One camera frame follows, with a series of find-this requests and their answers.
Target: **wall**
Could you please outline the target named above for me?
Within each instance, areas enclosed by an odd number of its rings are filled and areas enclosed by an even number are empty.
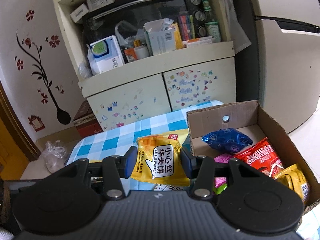
[[[0,4],[0,81],[20,122],[33,141],[73,126],[84,99],[52,0]]]

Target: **blue snack package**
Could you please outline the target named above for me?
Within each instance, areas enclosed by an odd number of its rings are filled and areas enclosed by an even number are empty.
[[[218,130],[203,136],[202,141],[209,144],[212,149],[223,153],[238,153],[244,147],[252,145],[253,141],[245,134],[234,128]]]

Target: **oven handle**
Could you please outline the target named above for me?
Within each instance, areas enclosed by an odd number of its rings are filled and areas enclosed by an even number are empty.
[[[113,9],[111,9],[111,10],[108,10],[108,11],[105,11],[105,12],[103,12],[103,13],[100,13],[100,14],[94,16],[92,19],[93,19],[93,20],[96,20],[96,19],[98,19],[98,18],[100,18],[100,17],[102,17],[102,16],[105,16],[105,15],[108,15],[108,14],[110,14],[110,13],[116,12],[116,11],[121,10],[121,9],[123,9],[123,8],[129,7],[129,6],[138,4],[138,3],[148,2],[148,1],[154,1],[154,0],[137,0],[137,1],[129,2],[129,3],[120,5],[120,6],[116,7],[116,8],[113,8]]]

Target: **pink snack package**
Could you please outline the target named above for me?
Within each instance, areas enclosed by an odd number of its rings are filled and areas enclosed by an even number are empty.
[[[219,155],[218,157],[214,158],[214,161],[216,163],[228,163],[228,161],[232,158],[232,155],[224,153]],[[217,177],[215,178],[215,187],[218,188],[222,184],[225,184],[227,182],[227,179],[225,177]]]

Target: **refrigerator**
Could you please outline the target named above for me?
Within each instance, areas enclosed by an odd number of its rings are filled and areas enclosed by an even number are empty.
[[[318,0],[233,0],[252,45],[237,53],[237,101],[259,99],[287,133],[316,110],[320,94]]]

